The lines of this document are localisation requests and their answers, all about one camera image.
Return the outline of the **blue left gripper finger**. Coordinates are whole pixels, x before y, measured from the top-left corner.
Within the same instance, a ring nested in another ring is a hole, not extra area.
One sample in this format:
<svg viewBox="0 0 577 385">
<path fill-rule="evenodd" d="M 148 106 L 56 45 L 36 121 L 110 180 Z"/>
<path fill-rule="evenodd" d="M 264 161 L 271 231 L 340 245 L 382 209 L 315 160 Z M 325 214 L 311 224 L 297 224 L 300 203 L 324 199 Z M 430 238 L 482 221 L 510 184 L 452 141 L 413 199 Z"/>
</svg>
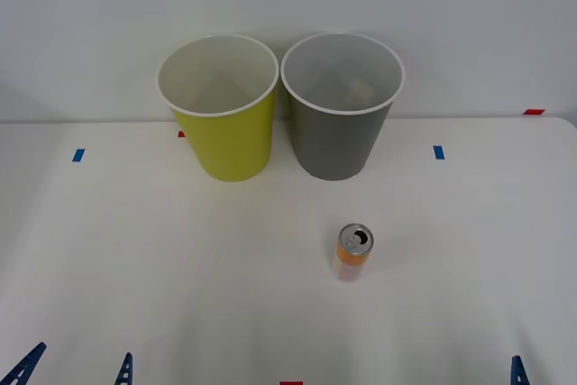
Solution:
<svg viewBox="0 0 577 385">
<path fill-rule="evenodd" d="M 133 384 L 133 355 L 127 353 L 119 372 L 117 373 L 114 385 L 132 385 Z"/>
<path fill-rule="evenodd" d="M 1 379 L 0 384 L 26 385 L 46 348 L 46 343 L 38 343 Z"/>
</svg>

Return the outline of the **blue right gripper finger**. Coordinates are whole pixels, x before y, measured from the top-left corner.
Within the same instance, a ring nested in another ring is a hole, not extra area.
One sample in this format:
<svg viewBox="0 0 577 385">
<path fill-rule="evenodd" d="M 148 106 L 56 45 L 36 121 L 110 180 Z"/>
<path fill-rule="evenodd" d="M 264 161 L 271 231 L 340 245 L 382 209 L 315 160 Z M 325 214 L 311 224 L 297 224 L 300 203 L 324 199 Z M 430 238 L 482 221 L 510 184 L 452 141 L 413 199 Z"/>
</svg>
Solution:
<svg viewBox="0 0 577 385">
<path fill-rule="evenodd" d="M 519 355 L 515 355 L 511 360 L 510 385 L 529 385 L 524 364 Z"/>
</svg>

